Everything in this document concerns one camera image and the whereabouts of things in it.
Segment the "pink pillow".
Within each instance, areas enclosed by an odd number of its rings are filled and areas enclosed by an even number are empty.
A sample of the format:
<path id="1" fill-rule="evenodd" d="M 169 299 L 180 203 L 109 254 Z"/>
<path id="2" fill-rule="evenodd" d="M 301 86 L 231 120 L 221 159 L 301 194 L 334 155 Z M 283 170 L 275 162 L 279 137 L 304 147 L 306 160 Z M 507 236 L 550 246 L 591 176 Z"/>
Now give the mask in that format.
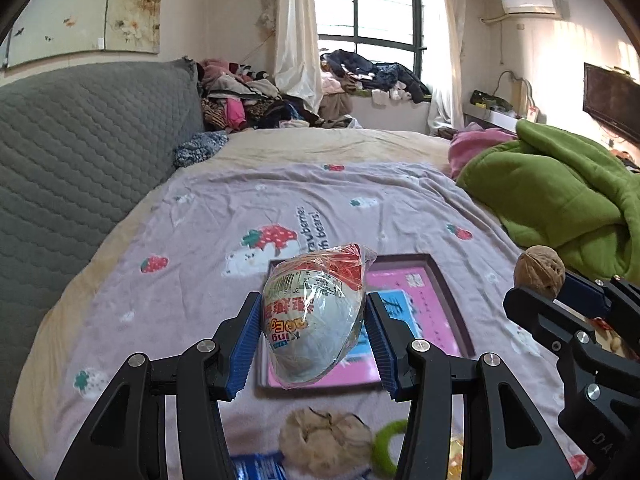
<path id="1" fill-rule="evenodd" d="M 450 178 L 456 180 L 466 164 L 482 151 L 515 139 L 515 134 L 498 128 L 459 131 L 449 145 Z"/>

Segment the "left white curtain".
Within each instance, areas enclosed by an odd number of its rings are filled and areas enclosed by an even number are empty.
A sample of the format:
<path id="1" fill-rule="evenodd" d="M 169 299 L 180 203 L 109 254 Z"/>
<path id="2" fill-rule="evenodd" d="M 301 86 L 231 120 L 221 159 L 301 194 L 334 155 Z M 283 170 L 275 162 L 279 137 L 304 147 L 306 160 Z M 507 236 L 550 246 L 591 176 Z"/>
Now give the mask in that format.
<path id="1" fill-rule="evenodd" d="M 276 18 L 276 86 L 315 113 L 323 93 L 314 0 L 278 0 Z"/>

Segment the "blue patterned cloth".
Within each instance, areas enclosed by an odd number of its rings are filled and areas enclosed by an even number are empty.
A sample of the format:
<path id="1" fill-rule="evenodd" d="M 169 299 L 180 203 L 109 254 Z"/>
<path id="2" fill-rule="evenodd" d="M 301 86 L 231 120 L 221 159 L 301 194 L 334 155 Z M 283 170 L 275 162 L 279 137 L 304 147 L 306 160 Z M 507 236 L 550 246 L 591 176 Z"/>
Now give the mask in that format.
<path id="1" fill-rule="evenodd" d="M 229 142 L 224 131 L 194 133 L 186 142 L 174 149 L 174 166 L 186 168 L 214 157 Z"/>

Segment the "purple strawberry bedsheet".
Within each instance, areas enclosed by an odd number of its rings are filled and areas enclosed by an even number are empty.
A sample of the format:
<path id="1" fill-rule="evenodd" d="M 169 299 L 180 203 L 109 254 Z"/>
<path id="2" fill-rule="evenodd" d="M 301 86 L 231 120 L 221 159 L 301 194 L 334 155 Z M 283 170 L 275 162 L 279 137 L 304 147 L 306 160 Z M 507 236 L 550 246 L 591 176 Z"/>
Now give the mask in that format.
<path id="1" fill-rule="evenodd" d="M 502 308 L 520 252 L 446 174 L 426 162 L 204 166 L 162 189 L 70 326 L 70 348 L 32 349 L 11 414 L 15 454 L 35 478 L 53 478 L 130 354 L 183 352 L 239 312 L 272 260 L 349 243 L 379 255 L 432 256 L 475 351 L 498 353 L 556 426 L 564 394 L 554 356 Z"/>

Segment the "white red snack packet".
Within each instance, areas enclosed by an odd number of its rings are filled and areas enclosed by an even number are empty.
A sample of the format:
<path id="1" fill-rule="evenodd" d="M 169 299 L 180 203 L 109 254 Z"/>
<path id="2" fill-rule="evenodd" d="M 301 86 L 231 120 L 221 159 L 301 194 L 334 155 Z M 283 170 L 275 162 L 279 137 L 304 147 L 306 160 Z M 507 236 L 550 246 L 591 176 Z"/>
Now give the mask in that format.
<path id="1" fill-rule="evenodd" d="M 366 274 L 376 253 L 357 243 L 278 263 L 262 289 L 262 332 L 276 381 L 315 384 L 356 346 Z"/>

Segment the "white air conditioner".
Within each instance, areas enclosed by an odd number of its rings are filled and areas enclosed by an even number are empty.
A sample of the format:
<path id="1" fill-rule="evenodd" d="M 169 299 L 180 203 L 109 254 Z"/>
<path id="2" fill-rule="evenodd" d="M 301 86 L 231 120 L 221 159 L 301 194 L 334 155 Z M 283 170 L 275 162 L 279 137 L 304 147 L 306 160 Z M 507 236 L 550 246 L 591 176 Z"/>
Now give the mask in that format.
<path id="1" fill-rule="evenodd" d="M 502 8 L 508 15 L 549 15 L 558 18 L 561 8 L 558 0 L 501 0 Z"/>

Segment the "clothes pile by headboard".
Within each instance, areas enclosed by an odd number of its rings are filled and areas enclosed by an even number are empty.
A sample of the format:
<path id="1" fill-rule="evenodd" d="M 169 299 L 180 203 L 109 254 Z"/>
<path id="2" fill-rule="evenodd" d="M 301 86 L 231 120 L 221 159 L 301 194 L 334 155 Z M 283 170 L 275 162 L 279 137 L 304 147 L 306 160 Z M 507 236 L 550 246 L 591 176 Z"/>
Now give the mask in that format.
<path id="1" fill-rule="evenodd" d="M 216 58 L 196 64 L 204 126 L 209 131 L 322 127 L 296 96 L 282 93 L 264 70 Z"/>

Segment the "blue cookie packet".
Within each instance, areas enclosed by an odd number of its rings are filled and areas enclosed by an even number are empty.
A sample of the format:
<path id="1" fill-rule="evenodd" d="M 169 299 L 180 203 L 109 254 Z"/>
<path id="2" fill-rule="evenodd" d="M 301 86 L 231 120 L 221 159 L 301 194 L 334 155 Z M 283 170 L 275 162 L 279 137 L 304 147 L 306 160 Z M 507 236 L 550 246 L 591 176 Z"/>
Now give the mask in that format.
<path id="1" fill-rule="evenodd" d="M 281 452 L 231 457 L 238 480 L 286 480 Z"/>

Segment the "window with dark frame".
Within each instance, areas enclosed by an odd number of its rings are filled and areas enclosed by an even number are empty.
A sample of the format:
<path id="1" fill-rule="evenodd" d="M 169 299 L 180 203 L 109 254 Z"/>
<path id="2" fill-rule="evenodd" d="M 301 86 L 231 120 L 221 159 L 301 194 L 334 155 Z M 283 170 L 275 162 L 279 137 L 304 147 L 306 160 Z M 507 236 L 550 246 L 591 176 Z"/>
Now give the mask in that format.
<path id="1" fill-rule="evenodd" d="M 422 67 L 422 0 L 314 0 L 321 53 L 355 52 L 372 63 Z"/>

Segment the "clothes pile on windowsill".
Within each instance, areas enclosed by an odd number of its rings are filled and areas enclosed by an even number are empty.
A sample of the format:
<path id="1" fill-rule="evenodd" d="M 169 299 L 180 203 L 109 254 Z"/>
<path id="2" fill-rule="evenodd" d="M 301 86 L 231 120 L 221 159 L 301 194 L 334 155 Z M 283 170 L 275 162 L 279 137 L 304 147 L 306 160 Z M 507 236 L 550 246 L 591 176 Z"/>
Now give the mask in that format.
<path id="1" fill-rule="evenodd" d="M 390 92 L 402 84 L 413 103 L 430 102 L 431 89 L 412 70 L 399 63 L 375 63 L 356 52 L 342 49 L 320 55 L 321 66 L 327 68 L 337 79 L 352 80 L 361 84 L 363 90 Z"/>

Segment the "yellow snack packet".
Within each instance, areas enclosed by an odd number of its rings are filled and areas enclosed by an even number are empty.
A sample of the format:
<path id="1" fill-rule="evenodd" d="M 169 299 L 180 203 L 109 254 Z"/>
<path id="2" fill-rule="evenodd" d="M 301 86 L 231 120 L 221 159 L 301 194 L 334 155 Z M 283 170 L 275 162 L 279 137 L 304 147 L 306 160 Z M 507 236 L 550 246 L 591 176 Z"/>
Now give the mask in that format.
<path id="1" fill-rule="evenodd" d="M 450 439 L 447 480 L 460 480 L 463 464 L 463 442 L 455 437 Z"/>

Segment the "grey quilted headboard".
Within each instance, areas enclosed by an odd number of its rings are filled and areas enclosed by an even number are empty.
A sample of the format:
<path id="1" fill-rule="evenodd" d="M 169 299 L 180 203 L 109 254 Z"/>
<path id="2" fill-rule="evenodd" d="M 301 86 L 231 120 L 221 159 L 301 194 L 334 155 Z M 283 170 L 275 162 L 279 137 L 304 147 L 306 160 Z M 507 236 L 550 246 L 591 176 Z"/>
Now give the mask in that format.
<path id="1" fill-rule="evenodd" d="M 77 65 L 2 87 L 3 414 L 43 317 L 202 130 L 190 58 Z"/>

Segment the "wall television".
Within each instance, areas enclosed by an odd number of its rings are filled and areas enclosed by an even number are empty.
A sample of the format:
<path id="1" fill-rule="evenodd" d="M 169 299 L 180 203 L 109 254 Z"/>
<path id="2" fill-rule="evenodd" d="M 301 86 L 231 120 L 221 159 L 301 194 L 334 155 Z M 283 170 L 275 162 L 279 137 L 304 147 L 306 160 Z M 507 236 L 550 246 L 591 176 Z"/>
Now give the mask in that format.
<path id="1" fill-rule="evenodd" d="M 627 74 L 585 63 L 582 110 L 625 140 L 639 143 L 640 86 Z"/>

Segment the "floral wall painting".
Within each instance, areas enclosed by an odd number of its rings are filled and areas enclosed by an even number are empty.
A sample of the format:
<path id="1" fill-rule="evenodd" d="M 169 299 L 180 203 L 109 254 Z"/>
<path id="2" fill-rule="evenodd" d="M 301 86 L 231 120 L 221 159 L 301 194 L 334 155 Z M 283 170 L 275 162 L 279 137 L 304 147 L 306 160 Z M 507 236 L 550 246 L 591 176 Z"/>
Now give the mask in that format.
<path id="1" fill-rule="evenodd" d="M 159 50 L 160 0 L 30 0 L 3 40 L 1 65 L 91 51 Z"/>

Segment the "white curtain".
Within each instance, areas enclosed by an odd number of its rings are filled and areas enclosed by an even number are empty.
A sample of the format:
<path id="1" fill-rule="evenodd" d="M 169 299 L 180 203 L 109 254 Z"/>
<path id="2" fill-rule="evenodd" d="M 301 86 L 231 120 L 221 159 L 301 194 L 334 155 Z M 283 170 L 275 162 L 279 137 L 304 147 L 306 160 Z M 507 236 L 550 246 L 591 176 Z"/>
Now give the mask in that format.
<path id="1" fill-rule="evenodd" d="M 432 133 L 442 129 L 461 129 L 462 73 L 461 55 L 466 0 L 431 0 L 430 69 L 432 100 L 428 125 Z"/>
<path id="2" fill-rule="evenodd" d="M 314 0 L 278 0 L 276 18 L 276 86 L 315 113 L 323 93 Z"/>

